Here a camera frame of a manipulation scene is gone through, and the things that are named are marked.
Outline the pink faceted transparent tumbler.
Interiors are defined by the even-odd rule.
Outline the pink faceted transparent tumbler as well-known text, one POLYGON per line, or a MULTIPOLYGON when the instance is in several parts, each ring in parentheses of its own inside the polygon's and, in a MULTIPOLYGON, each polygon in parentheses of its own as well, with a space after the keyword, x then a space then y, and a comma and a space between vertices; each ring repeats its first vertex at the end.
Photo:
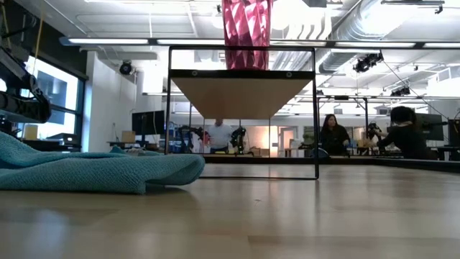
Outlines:
MULTIPOLYGON (((221 0, 224 44, 230 47, 268 47, 274 0, 221 0)), ((267 70, 265 50, 227 50, 229 70, 267 70)))

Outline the person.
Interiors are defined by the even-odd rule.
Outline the person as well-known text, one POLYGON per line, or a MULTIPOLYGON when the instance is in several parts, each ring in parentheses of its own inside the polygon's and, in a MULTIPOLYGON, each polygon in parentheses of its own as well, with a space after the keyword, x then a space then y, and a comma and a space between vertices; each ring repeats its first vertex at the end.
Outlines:
POLYGON ((233 129, 224 123, 223 119, 215 119, 214 124, 208 128, 210 153, 227 153, 233 129))
POLYGON ((320 131, 321 148, 329 155, 347 155, 350 137, 345 127, 341 126, 334 114, 327 114, 320 131))
POLYGON ((426 140, 416 124, 415 112, 406 106, 397 106, 390 112, 392 129, 387 132, 378 132, 382 137, 376 143, 377 147, 387 147, 394 144, 406 159, 436 160, 436 155, 428 149, 426 140))

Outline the black computer monitor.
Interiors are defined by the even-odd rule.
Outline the black computer monitor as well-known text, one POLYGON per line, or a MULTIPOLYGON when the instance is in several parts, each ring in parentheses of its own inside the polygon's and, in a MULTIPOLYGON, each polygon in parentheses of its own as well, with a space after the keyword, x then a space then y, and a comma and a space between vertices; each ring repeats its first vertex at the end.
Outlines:
POLYGON ((165 133, 165 112, 138 112, 132 114, 132 130, 136 135, 163 135, 165 133))
POLYGON ((443 119, 438 114, 416 114, 419 129, 426 140, 444 141, 443 119))

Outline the teal knitted cloth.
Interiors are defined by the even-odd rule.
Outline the teal knitted cloth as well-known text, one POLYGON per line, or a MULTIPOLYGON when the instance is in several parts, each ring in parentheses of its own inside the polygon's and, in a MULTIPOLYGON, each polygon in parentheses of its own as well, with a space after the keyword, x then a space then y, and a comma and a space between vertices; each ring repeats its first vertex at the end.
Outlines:
POLYGON ((145 194, 148 184, 183 186, 205 168, 194 154, 58 153, 33 149, 0 132, 0 190, 145 194))

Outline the yellow container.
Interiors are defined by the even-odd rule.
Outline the yellow container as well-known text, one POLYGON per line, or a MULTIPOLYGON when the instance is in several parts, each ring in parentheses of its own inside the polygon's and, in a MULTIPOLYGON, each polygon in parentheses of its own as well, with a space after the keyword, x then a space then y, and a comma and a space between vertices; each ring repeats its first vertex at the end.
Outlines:
POLYGON ((38 139, 38 126, 36 124, 26 124, 24 126, 24 140, 38 139))

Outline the black frame wooden shelf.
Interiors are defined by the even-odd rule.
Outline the black frame wooden shelf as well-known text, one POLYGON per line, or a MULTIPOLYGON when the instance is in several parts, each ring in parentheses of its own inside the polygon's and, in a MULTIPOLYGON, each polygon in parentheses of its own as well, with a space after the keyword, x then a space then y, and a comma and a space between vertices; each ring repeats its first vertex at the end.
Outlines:
POLYGON ((314 47, 269 46, 243 47, 223 45, 171 45, 167 62, 167 108, 166 125, 170 125, 171 83, 187 97, 204 119, 263 119, 271 118, 312 83, 313 126, 314 126, 314 176, 319 179, 318 155, 318 97, 316 92, 316 50, 314 47), (307 52, 312 61, 311 71, 268 71, 257 69, 198 70, 174 69, 173 52, 179 50, 225 50, 270 53, 307 52))

